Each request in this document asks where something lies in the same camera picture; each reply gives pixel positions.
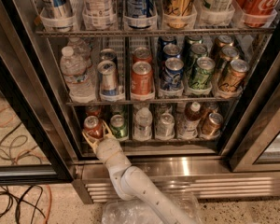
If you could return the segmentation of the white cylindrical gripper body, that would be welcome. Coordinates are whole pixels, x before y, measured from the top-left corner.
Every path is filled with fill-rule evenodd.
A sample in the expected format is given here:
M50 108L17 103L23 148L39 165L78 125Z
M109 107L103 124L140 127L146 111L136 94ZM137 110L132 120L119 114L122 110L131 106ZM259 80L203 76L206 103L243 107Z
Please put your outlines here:
M120 143L112 138L107 138L99 144L96 156L105 166L116 166L124 163L124 154Z

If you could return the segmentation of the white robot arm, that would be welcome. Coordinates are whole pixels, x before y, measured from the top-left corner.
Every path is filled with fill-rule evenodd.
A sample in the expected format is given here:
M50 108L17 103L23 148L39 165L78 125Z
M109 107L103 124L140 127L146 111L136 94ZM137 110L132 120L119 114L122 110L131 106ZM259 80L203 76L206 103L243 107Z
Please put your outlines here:
M194 217L190 217L164 195L144 171L131 164L105 122L103 134L101 139L96 139L85 129L82 130L82 135L94 154L108 170L113 187L122 200L129 201L137 197L146 203L164 224L198 224Z

